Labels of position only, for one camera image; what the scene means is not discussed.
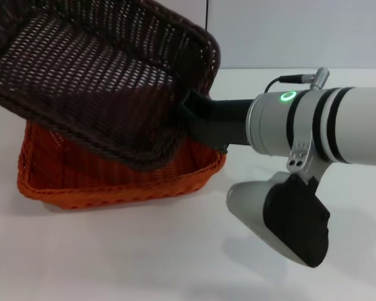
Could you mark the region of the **dark brown woven plastic basket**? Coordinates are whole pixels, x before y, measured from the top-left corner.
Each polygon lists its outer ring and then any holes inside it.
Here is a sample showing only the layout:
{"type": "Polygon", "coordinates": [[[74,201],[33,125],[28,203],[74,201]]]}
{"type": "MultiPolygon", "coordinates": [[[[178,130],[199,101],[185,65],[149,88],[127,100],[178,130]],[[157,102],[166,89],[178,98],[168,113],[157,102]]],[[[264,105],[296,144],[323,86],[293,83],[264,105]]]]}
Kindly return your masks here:
{"type": "Polygon", "coordinates": [[[0,0],[0,106],[136,171],[168,164],[215,38],[156,0],[0,0]]]}

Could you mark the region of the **orange woven plastic basket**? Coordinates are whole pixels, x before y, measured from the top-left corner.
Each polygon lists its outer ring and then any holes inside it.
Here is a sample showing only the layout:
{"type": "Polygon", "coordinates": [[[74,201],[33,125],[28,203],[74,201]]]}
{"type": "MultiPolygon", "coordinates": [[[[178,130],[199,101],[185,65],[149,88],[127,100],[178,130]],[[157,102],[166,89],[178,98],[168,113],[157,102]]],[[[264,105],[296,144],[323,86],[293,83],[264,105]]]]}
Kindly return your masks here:
{"type": "Polygon", "coordinates": [[[61,209],[90,209],[194,193],[223,168],[225,161],[226,155],[186,139],[165,167],[137,172],[27,122],[17,186],[29,199],[61,209]]]}

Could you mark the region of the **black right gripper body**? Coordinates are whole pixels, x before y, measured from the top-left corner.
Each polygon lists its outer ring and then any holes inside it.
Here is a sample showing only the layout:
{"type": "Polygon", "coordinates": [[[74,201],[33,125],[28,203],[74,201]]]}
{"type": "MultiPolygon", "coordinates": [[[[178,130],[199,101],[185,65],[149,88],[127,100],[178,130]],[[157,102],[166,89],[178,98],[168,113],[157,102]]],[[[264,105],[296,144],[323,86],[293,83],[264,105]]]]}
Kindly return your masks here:
{"type": "Polygon", "coordinates": [[[253,99],[208,100],[204,120],[216,123],[223,131],[228,146],[249,145],[246,120],[253,99]]]}

